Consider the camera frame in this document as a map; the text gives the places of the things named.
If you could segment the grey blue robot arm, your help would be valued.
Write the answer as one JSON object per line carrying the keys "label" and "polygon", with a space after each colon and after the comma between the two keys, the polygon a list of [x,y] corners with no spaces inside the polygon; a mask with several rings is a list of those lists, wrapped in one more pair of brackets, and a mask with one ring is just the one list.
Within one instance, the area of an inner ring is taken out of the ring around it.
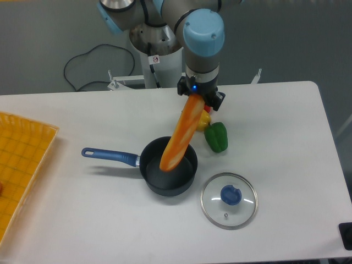
{"label": "grey blue robot arm", "polygon": [[220,13],[241,1],[98,1],[97,9],[112,32],[128,31],[131,44],[148,56],[184,50],[185,76],[179,95],[199,94],[217,111],[225,94],[218,91],[219,55],[225,42]]}

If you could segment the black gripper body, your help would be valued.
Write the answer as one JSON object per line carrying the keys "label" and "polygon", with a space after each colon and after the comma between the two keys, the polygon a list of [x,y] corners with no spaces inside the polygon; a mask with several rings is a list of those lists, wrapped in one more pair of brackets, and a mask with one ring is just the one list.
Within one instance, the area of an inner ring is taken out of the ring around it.
{"label": "black gripper body", "polygon": [[177,93],[180,96],[200,95],[205,105],[211,107],[214,111],[219,110],[226,96],[225,93],[218,91],[217,78],[209,82],[197,82],[194,76],[182,76],[177,83]]}

